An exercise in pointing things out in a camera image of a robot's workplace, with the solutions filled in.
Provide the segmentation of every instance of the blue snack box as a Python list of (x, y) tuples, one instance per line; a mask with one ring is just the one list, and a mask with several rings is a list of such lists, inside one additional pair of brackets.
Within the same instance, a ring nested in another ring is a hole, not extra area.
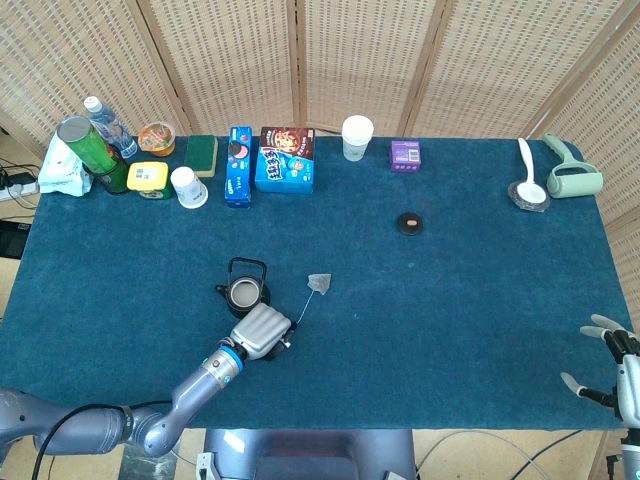
[(248, 208), (251, 203), (251, 127), (231, 127), (224, 200), (229, 207)]
[(313, 193), (313, 128), (262, 127), (256, 188), (263, 192)]

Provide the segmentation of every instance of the tea bag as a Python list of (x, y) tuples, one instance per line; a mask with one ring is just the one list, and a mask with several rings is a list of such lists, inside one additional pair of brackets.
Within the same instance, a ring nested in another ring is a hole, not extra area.
[(327, 290), (329, 290), (329, 285), (331, 285), (330, 273), (314, 273), (309, 275), (309, 282), (307, 283), (307, 286), (311, 289), (311, 294), (309, 295), (309, 298), (307, 298), (307, 303), (302, 309), (300, 318), (298, 318), (298, 324), (300, 324), (300, 320), (302, 320), (304, 312), (307, 311), (307, 307), (309, 306), (309, 302), (311, 301), (313, 294), (319, 292), (321, 295), (324, 295), (327, 293)]

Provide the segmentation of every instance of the mint green lint roller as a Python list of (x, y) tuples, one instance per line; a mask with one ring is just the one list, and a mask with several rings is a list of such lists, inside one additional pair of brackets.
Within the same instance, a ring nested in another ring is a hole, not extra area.
[[(551, 133), (545, 133), (542, 140), (562, 159), (547, 179), (549, 195), (553, 198), (581, 197), (595, 195), (602, 190), (602, 173), (595, 166), (576, 160), (562, 140)], [(563, 173), (563, 170), (580, 170), (581, 173)]]

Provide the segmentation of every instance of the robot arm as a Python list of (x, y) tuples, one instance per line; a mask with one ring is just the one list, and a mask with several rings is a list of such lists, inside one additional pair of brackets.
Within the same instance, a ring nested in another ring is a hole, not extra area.
[[(266, 357), (290, 337), (292, 323), (275, 309), (258, 304), (230, 337), (172, 393), (171, 410), (162, 414), (149, 407), (95, 408), (63, 423), (52, 437), (50, 455), (106, 453), (118, 443), (141, 446), (150, 456), (169, 452), (200, 409), (233, 380), (245, 361)], [(53, 426), (71, 410), (24, 392), (0, 389), (0, 465), (12, 443), (34, 435), (39, 447)]]
[(616, 362), (616, 387), (607, 394), (580, 385), (566, 372), (560, 376), (577, 396), (612, 408), (629, 429), (629, 435), (622, 442), (624, 473), (626, 479), (637, 480), (640, 478), (640, 341), (636, 334), (609, 318), (592, 315), (591, 320), (597, 326), (582, 327), (580, 333), (605, 342)]

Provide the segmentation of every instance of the floor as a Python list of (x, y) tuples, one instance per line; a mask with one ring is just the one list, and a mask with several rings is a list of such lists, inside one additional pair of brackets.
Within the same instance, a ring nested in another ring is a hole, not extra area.
[[(36, 163), (41, 161), (26, 152), (19, 144), (6, 135), (0, 134), (0, 159), (14, 163)], [(39, 196), (28, 197), (37, 203)], [(13, 215), (31, 215), (15, 202), (0, 202), (0, 218)], [(30, 222), (29, 218), (18, 221)], [(0, 258), (0, 317), (4, 313), (19, 261)], [(415, 430), (414, 443), (416, 462), (420, 463), (425, 453), (437, 442), (453, 433), (448, 430)], [(503, 440), (513, 442), (527, 455), (536, 452), (567, 435), (567, 431), (489, 431)], [(619, 435), (604, 436), (603, 432), (580, 432), (559, 443), (536, 459), (537, 464), (550, 478), (563, 480), (606, 480), (604, 456), (618, 453)], [(493, 480), (511, 479), (524, 465), (521, 454), (505, 441), (479, 431), (456, 433), (444, 440), (433, 450), (420, 473), (423, 480)], [(135, 449), (119, 446), (107, 455), (82, 457), (45, 458), (40, 478), (52, 480), (92, 479), (92, 480), (193, 480), (192, 465), (197, 453), (202, 449), (204, 431), (187, 430), (176, 448), (179, 459), (171, 454), (161, 459), (139, 458)], [(36, 451), (31, 439), (18, 442), (11, 450), (2, 469), (0, 480), (23, 480), (30, 478)], [(50, 477), (47, 477), (51, 466)], [(617, 465), (616, 479), (622, 478), (622, 465)], [(518, 477), (520, 480), (541, 478), (532, 466), (527, 467)]]

